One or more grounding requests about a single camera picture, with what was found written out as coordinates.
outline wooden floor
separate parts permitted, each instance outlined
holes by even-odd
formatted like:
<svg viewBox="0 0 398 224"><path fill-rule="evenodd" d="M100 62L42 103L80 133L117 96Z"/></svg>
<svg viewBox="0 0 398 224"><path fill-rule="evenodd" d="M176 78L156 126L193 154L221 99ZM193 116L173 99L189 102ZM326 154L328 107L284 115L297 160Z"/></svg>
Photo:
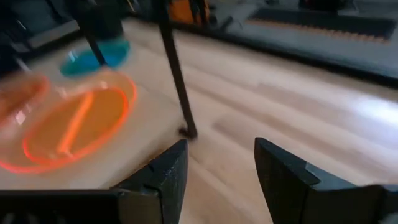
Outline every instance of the wooden floor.
<svg viewBox="0 0 398 224"><path fill-rule="evenodd" d="M125 23L135 81L178 101L156 27ZM199 138L180 223L272 223L254 138L355 184L398 184L398 91L175 32Z"/></svg>

